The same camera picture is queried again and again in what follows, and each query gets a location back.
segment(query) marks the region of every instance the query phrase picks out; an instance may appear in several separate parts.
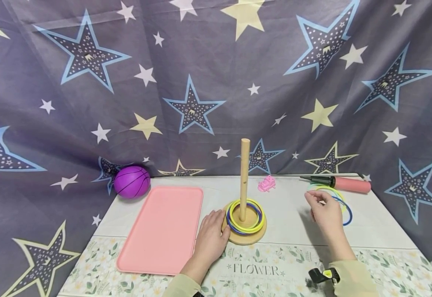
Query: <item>wrist strap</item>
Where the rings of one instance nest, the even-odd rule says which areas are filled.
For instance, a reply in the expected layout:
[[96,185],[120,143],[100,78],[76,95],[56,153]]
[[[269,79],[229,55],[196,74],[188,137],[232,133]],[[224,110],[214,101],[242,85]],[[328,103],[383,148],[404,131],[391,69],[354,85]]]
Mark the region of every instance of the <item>wrist strap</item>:
[[323,270],[323,272],[320,271],[318,268],[314,268],[310,270],[308,274],[310,275],[310,278],[315,284],[328,281],[329,279],[331,279],[334,284],[340,282],[340,275],[334,267]]

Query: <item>purple star backdrop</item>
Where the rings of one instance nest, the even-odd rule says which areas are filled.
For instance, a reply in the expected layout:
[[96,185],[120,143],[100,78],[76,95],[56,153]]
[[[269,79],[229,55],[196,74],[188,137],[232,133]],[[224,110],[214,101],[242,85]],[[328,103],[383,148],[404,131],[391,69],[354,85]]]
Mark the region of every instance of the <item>purple star backdrop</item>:
[[432,0],[187,2],[0,0],[0,296],[56,296],[123,166],[238,174],[243,137],[371,179],[432,260]]

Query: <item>plastic ring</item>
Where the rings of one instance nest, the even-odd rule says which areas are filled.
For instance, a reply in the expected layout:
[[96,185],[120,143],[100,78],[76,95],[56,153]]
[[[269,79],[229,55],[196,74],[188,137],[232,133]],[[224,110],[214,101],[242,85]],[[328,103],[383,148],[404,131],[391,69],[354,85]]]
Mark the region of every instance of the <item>plastic ring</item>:
[[[343,202],[345,200],[344,197],[343,197],[343,195],[339,191],[335,190],[334,188],[331,188],[331,187],[328,187],[328,186],[325,186],[325,185],[321,185],[321,186],[317,186],[314,191],[318,191],[318,190],[328,190],[328,191],[331,191],[332,193],[335,194],[335,196],[338,199],[342,200]],[[346,204],[343,204],[341,206],[341,212],[345,212],[346,209],[347,209]]]
[[262,207],[255,200],[247,199],[247,206],[253,209],[257,213],[257,221],[252,226],[248,228],[244,228],[238,225],[235,222],[233,217],[234,210],[238,206],[240,207],[240,204],[241,204],[240,200],[235,200],[227,208],[226,221],[229,227],[231,228],[231,230],[240,235],[249,235],[249,234],[254,234],[256,232],[259,232],[265,223],[265,213]]
[[349,219],[347,222],[343,223],[343,226],[349,225],[351,223],[351,221],[353,221],[353,212],[351,211],[351,208],[348,206],[348,204],[346,204],[346,202],[344,202],[343,200],[341,200],[338,197],[332,196],[336,201],[338,201],[339,203],[343,204],[344,207],[346,207],[346,209],[348,210],[348,214],[349,214]]

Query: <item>pink plastic tray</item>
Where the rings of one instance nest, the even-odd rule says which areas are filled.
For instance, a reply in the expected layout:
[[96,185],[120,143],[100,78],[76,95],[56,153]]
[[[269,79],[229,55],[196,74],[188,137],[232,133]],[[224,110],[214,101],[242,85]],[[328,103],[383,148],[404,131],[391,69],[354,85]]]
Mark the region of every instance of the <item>pink plastic tray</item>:
[[123,272],[176,275],[193,254],[203,190],[151,189],[117,259]]

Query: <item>beige sleeve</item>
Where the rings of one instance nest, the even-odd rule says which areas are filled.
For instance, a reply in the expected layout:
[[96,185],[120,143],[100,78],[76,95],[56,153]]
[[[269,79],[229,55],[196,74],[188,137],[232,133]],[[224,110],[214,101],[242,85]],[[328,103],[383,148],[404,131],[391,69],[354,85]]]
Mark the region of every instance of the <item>beige sleeve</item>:
[[178,274],[171,280],[162,297],[193,297],[200,290],[201,286],[193,279]]
[[340,282],[335,285],[337,297],[378,297],[378,289],[367,271],[366,265],[357,260],[336,261],[330,263],[334,267]]

